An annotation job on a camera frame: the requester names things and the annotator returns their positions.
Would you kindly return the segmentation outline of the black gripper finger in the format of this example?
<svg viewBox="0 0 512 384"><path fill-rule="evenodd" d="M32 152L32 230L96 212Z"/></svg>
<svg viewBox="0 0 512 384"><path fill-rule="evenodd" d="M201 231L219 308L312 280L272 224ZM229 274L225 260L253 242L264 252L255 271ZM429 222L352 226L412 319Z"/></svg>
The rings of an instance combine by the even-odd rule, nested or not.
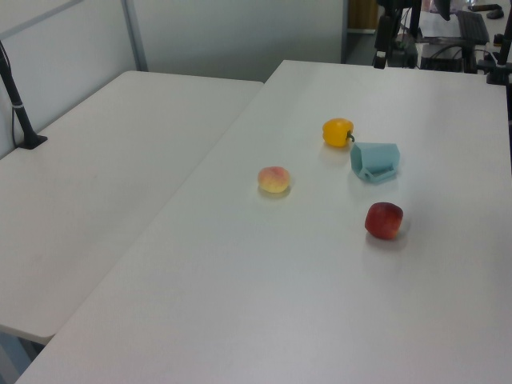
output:
<svg viewBox="0 0 512 384"><path fill-rule="evenodd" d="M391 37L391 17L381 16L376 30L374 48L376 50L373 67L375 69L384 69L387 61L387 53Z"/></svg>
<svg viewBox="0 0 512 384"><path fill-rule="evenodd" d="M416 67L417 49L410 36L409 11L401 15L392 45L392 67Z"/></svg>

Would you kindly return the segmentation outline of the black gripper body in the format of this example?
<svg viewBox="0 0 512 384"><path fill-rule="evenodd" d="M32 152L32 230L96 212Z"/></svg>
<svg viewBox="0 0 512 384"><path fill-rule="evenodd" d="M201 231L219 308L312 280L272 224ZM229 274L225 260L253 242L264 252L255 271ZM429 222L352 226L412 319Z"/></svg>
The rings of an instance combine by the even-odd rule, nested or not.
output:
<svg viewBox="0 0 512 384"><path fill-rule="evenodd" d="M377 4L384 9L384 15L390 17L403 9L421 8L421 0L377 0Z"/></svg>

